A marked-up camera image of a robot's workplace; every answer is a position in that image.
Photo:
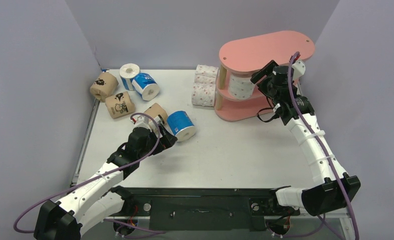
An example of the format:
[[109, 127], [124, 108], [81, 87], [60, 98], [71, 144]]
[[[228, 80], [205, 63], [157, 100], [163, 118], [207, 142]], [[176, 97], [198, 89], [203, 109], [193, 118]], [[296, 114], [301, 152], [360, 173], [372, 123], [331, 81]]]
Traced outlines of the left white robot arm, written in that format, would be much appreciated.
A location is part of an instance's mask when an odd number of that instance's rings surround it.
[[172, 147], [178, 140], [161, 124], [157, 130], [135, 127], [127, 142], [121, 144], [90, 179], [56, 202], [46, 201], [39, 211], [34, 238], [79, 240], [104, 218], [118, 212], [130, 214], [134, 201], [115, 193], [112, 187], [135, 171], [143, 158]]

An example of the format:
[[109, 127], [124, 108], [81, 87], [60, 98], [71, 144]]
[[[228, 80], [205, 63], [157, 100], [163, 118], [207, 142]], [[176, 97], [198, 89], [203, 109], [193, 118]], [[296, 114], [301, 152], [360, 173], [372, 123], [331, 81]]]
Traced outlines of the blue paper roll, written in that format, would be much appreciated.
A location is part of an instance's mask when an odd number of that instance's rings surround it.
[[167, 124], [178, 142], [186, 141], [196, 133], [195, 125], [183, 110], [170, 114]]

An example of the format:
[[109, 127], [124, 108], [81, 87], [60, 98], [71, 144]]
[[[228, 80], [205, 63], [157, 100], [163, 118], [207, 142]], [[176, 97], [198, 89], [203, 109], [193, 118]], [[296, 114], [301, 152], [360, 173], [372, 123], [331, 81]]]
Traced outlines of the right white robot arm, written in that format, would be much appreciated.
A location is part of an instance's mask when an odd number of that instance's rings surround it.
[[281, 119], [294, 135], [310, 168], [314, 186], [282, 187], [267, 199], [268, 209], [278, 214], [286, 207], [303, 208], [317, 216], [347, 207], [360, 189], [357, 176], [349, 176], [333, 155], [308, 98], [297, 93], [288, 79], [288, 67], [271, 60], [251, 76], [251, 82], [274, 104], [273, 119]]

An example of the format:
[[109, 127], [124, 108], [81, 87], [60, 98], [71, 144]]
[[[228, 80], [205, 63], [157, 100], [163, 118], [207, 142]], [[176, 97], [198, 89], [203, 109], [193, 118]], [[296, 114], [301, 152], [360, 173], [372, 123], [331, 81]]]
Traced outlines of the brown roll with barcode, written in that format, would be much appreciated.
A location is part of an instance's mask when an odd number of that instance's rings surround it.
[[156, 120], [157, 123], [162, 125], [166, 124], [166, 120], [168, 118], [167, 112], [158, 103], [154, 103], [149, 108], [147, 108], [144, 111], [144, 114], [149, 115], [154, 120]]

